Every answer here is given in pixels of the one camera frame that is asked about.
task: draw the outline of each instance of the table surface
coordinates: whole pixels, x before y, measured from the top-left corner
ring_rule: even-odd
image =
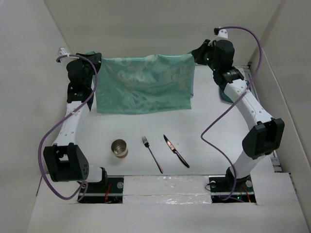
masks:
[[[103,116],[93,109],[86,119],[81,149],[91,164],[105,167],[108,175],[130,175],[124,177],[123,204],[78,204],[77,198],[61,200],[41,182],[27,233],[309,232],[289,174],[274,173],[269,156],[251,172],[257,204],[211,203],[210,192],[204,189],[207,176],[200,174],[224,174],[229,164],[200,140],[200,133],[228,104],[220,101],[218,88],[206,67],[196,67],[194,91],[192,110]],[[234,108],[207,138],[235,161],[247,132],[246,123]],[[190,169],[172,154],[163,141],[163,133],[175,144]],[[142,145],[142,135],[150,141],[164,176],[147,176],[159,172]],[[111,142],[119,137],[129,145],[129,154],[124,159],[110,153]],[[53,183],[53,186],[69,196],[78,184]]]
[[[79,146],[90,165],[102,166],[108,175],[159,175],[159,170],[142,143],[146,136],[150,149],[167,175],[224,174],[228,161],[200,139],[203,130],[223,113],[219,88],[208,67],[196,66],[191,110],[175,110],[144,115],[99,114],[96,105],[87,116]],[[242,151],[247,125],[238,109],[232,109],[205,136],[234,162]],[[167,146],[166,135],[188,162],[186,168]],[[111,151],[116,139],[123,139],[128,155],[117,158]]]

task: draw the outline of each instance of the transparent plastic sheet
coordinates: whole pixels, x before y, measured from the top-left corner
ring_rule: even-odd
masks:
[[[210,204],[208,176],[126,176],[123,203]]]

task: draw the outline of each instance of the knife blade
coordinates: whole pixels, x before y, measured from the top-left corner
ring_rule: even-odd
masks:
[[[189,164],[186,162],[186,160],[184,160],[184,158],[180,155],[180,153],[176,150],[176,148],[173,146],[173,144],[169,141],[169,139],[163,135],[164,140],[166,141],[166,144],[169,146],[169,148],[171,149],[171,151],[177,155],[177,157],[179,158],[179,160],[183,163],[183,165],[185,165],[187,168],[189,168]]]

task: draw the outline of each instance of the purple hose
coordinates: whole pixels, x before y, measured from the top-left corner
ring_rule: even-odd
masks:
[[[76,58],[80,58],[82,60],[85,60],[87,62],[90,63],[90,65],[92,66],[94,72],[95,72],[95,84],[94,84],[94,88],[93,88],[93,91],[91,92],[91,94],[89,95],[89,97],[83,102],[81,103],[81,105],[79,105],[79,107],[77,107],[75,110],[73,110],[73,112],[77,112],[79,109],[81,109],[91,98],[92,96],[94,95],[95,93],[95,90],[97,88],[97,82],[98,82],[98,77],[97,77],[97,71],[96,71],[96,68],[95,66],[93,65],[93,63],[83,57],[83,56],[80,56],[80,55],[73,55],[73,54],[69,54],[69,55],[63,55],[63,56],[60,56],[56,59],[56,61],[58,62],[61,58],[64,58],[64,57],[76,57]],[[38,148],[38,163],[39,163],[39,168],[40,168],[40,172],[41,172],[41,175],[42,175],[42,178],[44,179],[45,183],[47,184],[47,186],[50,188],[50,190],[55,194],[57,195],[60,199],[63,199],[63,200],[69,200],[69,199],[72,199],[79,191],[80,189],[82,188],[82,186],[86,183],[86,182],[82,182],[81,185],[79,186],[79,188],[70,196],[70,197],[64,197],[63,195],[61,195],[59,192],[56,191],[56,189],[52,186],[52,184],[50,183],[47,175],[44,173],[44,168],[43,168],[43,164],[42,164],[42,147],[43,147],[43,143],[45,141],[45,139],[58,127],[60,126],[65,120],[67,120],[69,117],[72,116],[72,113],[69,113],[67,116],[65,116],[62,120],[60,120],[56,125],[54,125],[44,136],[43,138],[41,139],[40,141],[40,144],[39,144],[39,148]],[[83,193],[83,195],[79,198],[82,199],[84,194],[86,193],[86,190],[87,190],[87,187],[88,185],[86,184],[86,188],[85,188],[85,191]]]
[[[255,78],[257,77],[257,73],[258,73],[258,70],[261,66],[261,61],[262,61],[262,48],[261,48],[261,44],[260,44],[260,41],[258,39],[258,37],[250,30],[248,30],[247,28],[244,28],[244,27],[239,27],[239,26],[226,26],[226,27],[221,27],[219,28],[219,30],[221,29],[241,29],[241,30],[244,30],[244,31],[247,31],[249,32],[256,40],[257,44],[258,44],[258,48],[259,48],[259,61],[258,61],[258,65],[257,65],[257,68],[254,72],[254,75],[253,75],[253,78],[250,80],[246,90],[242,93],[242,95],[224,112],[222,113],[216,120],[214,120],[210,126],[208,126],[204,131],[203,133],[201,134],[201,139],[203,141],[205,141],[207,144],[209,144],[210,146],[212,146],[213,148],[215,148],[217,151],[219,151],[230,163],[230,165],[232,166],[232,170],[233,170],[233,176],[234,176],[234,182],[233,182],[233,186],[232,186],[232,190],[231,192],[229,193],[229,195],[224,198],[223,200],[228,200],[229,198],[231,198],[234,190],[235,190],[235,187],[237,185],[237,172],[235,170],[235,167],[233,165],[233,163],[231,162],[231,160],[229,159],[229,157],[221,150],[219,149],[217,146],[215,146],[214,144],[208,142],[207,140],[205,140],[203,138],[204,134],[210,129],[212,128],[221,118],[223,118],[234,106],[236,106],[238,104],[238,102],[240,102],[240,100],[245,96],[246,94],[246,91],[251,87],[252,83],[254,82]]]

